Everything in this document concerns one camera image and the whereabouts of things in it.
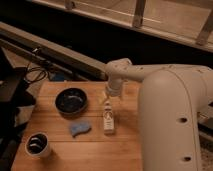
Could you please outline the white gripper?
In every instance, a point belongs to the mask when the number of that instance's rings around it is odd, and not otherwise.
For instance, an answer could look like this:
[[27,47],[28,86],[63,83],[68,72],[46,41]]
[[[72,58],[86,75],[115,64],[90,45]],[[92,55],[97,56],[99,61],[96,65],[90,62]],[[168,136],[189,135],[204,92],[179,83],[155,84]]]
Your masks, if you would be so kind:
[[109,96],[116,97],[118,96],[119,103],[122,103],[122,88],[123,80],[122,79],[113,79],[110,78],[106,84],[106,93],[102,92],[102,102],[109,100]]

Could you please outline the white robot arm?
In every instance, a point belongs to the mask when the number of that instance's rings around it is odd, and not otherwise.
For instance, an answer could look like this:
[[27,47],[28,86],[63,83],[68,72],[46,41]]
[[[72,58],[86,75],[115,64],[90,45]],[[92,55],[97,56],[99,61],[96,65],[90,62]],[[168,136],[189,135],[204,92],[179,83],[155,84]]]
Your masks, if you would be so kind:
[[213,69],[202,65],[105,65],[106,94],[122,94],[126,80],[140,83],[138,125],[143,171],[202,171],[197,113],[213,102]]

